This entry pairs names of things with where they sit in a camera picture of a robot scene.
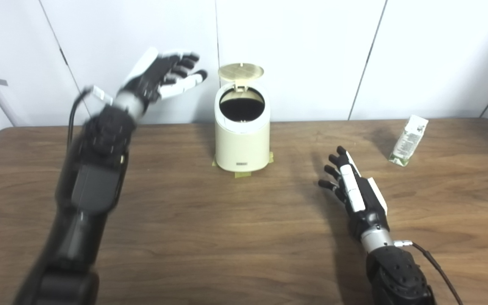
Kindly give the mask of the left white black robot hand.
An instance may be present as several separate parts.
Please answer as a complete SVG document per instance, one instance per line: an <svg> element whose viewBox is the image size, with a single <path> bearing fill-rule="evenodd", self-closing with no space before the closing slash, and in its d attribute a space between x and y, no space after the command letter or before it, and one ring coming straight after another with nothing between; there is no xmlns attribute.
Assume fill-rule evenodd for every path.
<svg viewBox="0 0 488 305"><path fill-rule="evenodd" d="M147 107L182 94L208 78L206 70L195 68L199 60L200 56L190 50L159 52L150 47L134 65L117 96L130 95Z"/></svg>

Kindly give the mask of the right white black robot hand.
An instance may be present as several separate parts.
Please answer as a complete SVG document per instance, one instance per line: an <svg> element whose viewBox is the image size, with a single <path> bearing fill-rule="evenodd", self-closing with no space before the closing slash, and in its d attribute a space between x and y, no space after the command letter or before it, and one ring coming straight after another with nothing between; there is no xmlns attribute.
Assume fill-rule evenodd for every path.
<svg viewBox="0 0 488 305"><path fill-rule="evenodd" d="M385 204L381 201L381 192L372 183L371 178L363 177L358 171L349 151L338 146L337 154L328 156L331 165L324 166L324 172L333 176L334 181L320 179L319 187L333 192L343 203L349 217L350 235L361 240L368 230L391 229L387 221Z"/></svg>

